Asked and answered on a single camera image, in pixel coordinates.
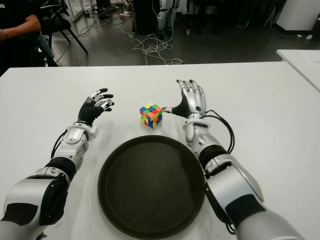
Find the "black cable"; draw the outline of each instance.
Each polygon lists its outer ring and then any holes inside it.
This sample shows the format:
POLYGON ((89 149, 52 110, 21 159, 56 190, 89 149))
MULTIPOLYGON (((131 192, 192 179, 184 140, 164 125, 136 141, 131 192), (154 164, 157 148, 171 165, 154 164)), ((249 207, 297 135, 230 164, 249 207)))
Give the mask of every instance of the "black cable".
POLYGON ((236 231, 231 224, 229 225, 229 227, 230 227, 230 229, 231 229, 232 231, 234 231, 234 232, 236 231))
POLYGON ((61 141, 59 142, 59 140, 60 140, 66 133, 67 133, 67 129, 66 129, 63 133, 61 133, 61 135, 60 135, 60 136, 58 137, 58 139, 55 141, 55 143, 54 143, 54 145, 53 145, 53 148, 52 148, 52 151, 51 151, 51 158, 54 157, 56 150, 58 149, 58 147, 59 147, 60 144, 61 144, 61 141))
POLYGON ((236 235, 236 231, 234 231, 231 225, 225 224, 225 227, 231 235, 236 235))
POLYGON ((234 150, 234 147, 235 147, 235 134, 234 134, 234 131, 232 129, 232 127, 230 126, 230 124, 222 117, 220 116, 218 113, 216 113, 214 110, 209 110, 207 112, 205 112, 206 115, 200 117, 201 119, 203 118, 214 118, 214 119, 217 119, 219 120, 221 123, 223 123, 223 125, 228 129, 229 131, 229 134, 230 134, 230 145, 229 145, 229 148, 227 150, 228 154, 231 154, 232 151, 234 150), (207 115, 207 113, 209 112, 213 112, 216 114, 216 116, 214 115, 207 115))

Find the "gray floor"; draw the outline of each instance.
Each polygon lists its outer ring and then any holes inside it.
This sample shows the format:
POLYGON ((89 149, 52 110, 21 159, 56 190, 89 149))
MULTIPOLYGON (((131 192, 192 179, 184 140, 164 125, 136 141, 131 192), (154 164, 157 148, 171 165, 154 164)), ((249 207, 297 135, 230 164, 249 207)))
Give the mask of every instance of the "gray floor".
MULTIPOLYGON (((97 18, 81 16, 72 24, 75 34, 82 28, 92 24, 97 18)), ((112 22, 114 25, 101 25, 92 28, 88 36, 80 37, 87 48, 86 55, 75 40, 73 40, 58 62, 59 66, 129 66, 145 65, 145 55, 140 50, 132 50, 138 42, 120 30, 131 30, 132 21, 123 24, 121 19, 112 22)), ((276 54, 277 49, 308 49, 320 50, 320 42, 298 38, 296 35, 282 35, 274 28, 239 29, 224 28, 221 35, 214 35, 212 24, 208 22, 203 27, 202 34, 194 31, 186 36, 184 24, 177 21, 172 41, 173 49, 161 51, 166 59, 179 58, 184 64, 238 63, 238 62, 269 62, 281 61, 276 54)), ((145 45, 155 44, 147 41, 145 45)), ((62 37, 54 37, 52 50, 58 59, 66 49, 68 42, 62 37)), ((160 59, 147 57, 148 65, 161 65, 160 59)))

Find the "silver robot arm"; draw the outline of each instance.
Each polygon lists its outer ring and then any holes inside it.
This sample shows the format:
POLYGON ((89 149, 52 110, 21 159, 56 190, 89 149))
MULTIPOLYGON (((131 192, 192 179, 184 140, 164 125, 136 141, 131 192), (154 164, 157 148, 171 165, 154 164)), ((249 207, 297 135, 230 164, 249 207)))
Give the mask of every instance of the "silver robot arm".
POLYGON ((114 105, 106 88, 95 91, 82 105, 77 122, 69 125, 54 146, 51 161, 16 183, 4 203, 1 240, 40 240, 44 229, 64 214, 68 188, 83 162, 91 139, 98 134, 94 120, 114 105))
POLYGON ((203 118, 206 114, 203 89, 192 80, 177 82, 182 102, 163 110, 186 118, 182 127, 185 139, 203 168, 205 194, 216 216, 227 228, 235 227, 238 240, 303 240, 283 217, 263 205, 257 181, 211 135, 203 118))

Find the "white desk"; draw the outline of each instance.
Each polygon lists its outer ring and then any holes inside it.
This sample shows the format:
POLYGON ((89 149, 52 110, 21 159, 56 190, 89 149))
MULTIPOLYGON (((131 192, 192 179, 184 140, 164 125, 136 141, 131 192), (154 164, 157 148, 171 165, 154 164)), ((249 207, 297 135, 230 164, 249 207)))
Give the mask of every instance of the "white desk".
POLYGON ((320 92, 320 50, 277 50, 276 53, 320 92))
MULTIPOLYGON (((114 110, 95 121, 97 139, 72 181, 63 219, 47 228, 46 239, 133 239, 103 215, 98 176, 108 155, 134 137, 156 134, 185 143, 180 117, 166 114, 156 129, 140 124, 139 108, 144 104, 180 102, 176 79, 197 80, 208 109, 231 124, 233 155, 260 183, 266 206, 307 240, 320 239, 320 94, 286 62, 10 69, 0 78, 0 206, 13 184, 49 161, 55 140, 77 120, 86 97, 109 88, 115 94, 114 110)), ((228 131, 209 121, 211 132, 227 147, 228 131)), ((236 238, 216 218, 207 199, 195 221, 170 238, 217 239, 236 238)))

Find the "robot finger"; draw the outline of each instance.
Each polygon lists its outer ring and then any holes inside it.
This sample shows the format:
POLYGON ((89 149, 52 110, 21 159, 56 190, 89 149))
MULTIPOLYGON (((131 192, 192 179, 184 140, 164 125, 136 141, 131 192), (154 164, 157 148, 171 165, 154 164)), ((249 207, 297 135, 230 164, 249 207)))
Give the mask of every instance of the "robot finger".
POLYGON ((188 92, 190 92, 190 91, 192 91, 192 90, 193 90, 192 85, 191 85, 191 83, 190 83, 190 82, 185 81, 184 83, 185 83, 185 85, 186 85, 186 87, 187 87, 188 92))
POLYGON ((192 86, 193 86, 193 90, 194 90, 196 93, 199 92, 199 86, 198 86, 198 84, 196 83, 196 81, 190 80, 190 83, 191 83, 192 86))
POLYGON ((199 90, 200 90, 201 96, 204 96, 205 95, 204 89, 201 86, 199 86, 199 90))
POLYGON ((112 99, 114 97, 113 94, 99 94, 95 97, 94 101, 97 103, 101 99, 112 99))
POLYGON ((112 106, 112 100, 108 99, 107 101, 105 101, 104 103, 102 103, 100 106, 103 108, 103 110, 107 110, 110 106, 112 106))
POLYGON ((106 103, 107 101, 108 101, 108 100, 101 99, 100 101, 96 102, 96 103, 94 104, 94 106, 95 106, 95 107, 101 106, 102 104, 106 103))
POLYGON ((162 110, 167 114, 172 114, 172 107, 163 107, 162 110))
POLYGON ((95 100, 96 96, 98 96, 101 93, 105 93, 106 91, 108 91, 108 88, 101 88, 92 93, 88 98, 91 100, 95 100))
POLYGON ((187 86, 186 86, 186 84, 184 83, 184 81, 177 80, 176 82, 179 84, 180 89, 181 89, 181 92, 183 92, 184 94, 186 94, 186 93, 187 93, 187 86))

